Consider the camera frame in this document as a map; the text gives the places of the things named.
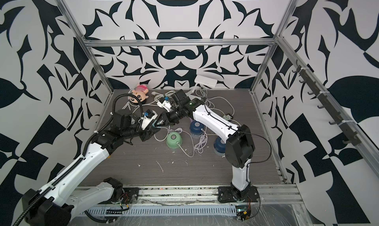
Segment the blue meat grinder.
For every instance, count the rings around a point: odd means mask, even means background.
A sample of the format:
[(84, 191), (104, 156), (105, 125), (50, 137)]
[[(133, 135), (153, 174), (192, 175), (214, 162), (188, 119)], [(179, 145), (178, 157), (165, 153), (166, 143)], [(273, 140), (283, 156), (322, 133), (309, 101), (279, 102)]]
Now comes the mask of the blue meat grinder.
[(196, 120), (192, 121), (189, 127), (190, 134), (194, 139), (199, 139), (205, 131), (205, 126)]
[(214, 141), (214, 152), (218, 156), (225, 155), (226, 144), (220, 137), (217, 137), (216, 140)]

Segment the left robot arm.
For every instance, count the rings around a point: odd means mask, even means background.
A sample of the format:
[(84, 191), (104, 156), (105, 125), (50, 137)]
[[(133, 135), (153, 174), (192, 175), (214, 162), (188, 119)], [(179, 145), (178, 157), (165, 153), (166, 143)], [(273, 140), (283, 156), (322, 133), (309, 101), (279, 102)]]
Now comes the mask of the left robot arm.
[(70, 197), (95, 167), (122, 144), (131, 144), (135, 137), (146, 141), (159, 131), (156, 126), (158, 114), (144, 111), (140, 100), (137, 101), (139, 116), (127, 110), (117, 111), (115, 105), (121, 97), (114, 99), (110, 119), (90, 136), (82, 154), (39, 190), (30, 189), (22, 196), (23, 212), (14, 222), (15, 226), (22, 221), (31, 226), (66, 226), (74, 217), (87, 213), (101, 202), (122, 203), (123, 184), (112, 177), (79, 196)]

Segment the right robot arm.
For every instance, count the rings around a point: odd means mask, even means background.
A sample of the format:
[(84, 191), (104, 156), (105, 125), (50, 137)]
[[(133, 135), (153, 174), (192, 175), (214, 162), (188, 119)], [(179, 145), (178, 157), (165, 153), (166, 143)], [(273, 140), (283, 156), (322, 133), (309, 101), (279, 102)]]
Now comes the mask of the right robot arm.
[(203, 100), (190, 99), (183, 90), (175, 92), (164, 100), (164, 112), (161, 113), (155, 127), (178, 124), (185, 117), (204, 124), (226, 144), (225, 157), (232, 165), (233, 177), (230, 186), (218, 187), (218, 201), (260, 202), (260, 196), (250, 181), (250, 165), (255, 151), (253, 137), (246, 125), (236, 125), (213, 112)]

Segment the green meat grinder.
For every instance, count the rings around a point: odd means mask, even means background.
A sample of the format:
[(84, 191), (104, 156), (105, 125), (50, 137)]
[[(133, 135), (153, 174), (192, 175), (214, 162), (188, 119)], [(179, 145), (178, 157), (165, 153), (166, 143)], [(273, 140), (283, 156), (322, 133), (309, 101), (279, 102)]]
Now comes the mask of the green meat grinder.
[(171, 132), (166, 138), (166, 144), (171, 149), (177, 149), (182, 145), (182, 137), (178, 132)]

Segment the black power strip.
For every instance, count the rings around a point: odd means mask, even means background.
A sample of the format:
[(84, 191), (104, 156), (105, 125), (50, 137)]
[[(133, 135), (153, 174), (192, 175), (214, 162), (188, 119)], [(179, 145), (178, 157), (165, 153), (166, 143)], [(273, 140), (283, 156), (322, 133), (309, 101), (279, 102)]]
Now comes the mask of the black power strip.
[(233, 119), (233, 116), (231, 116), (230, 114), (223, 115), (223, 119), (225, 119), (226, 121), (229, 121)]

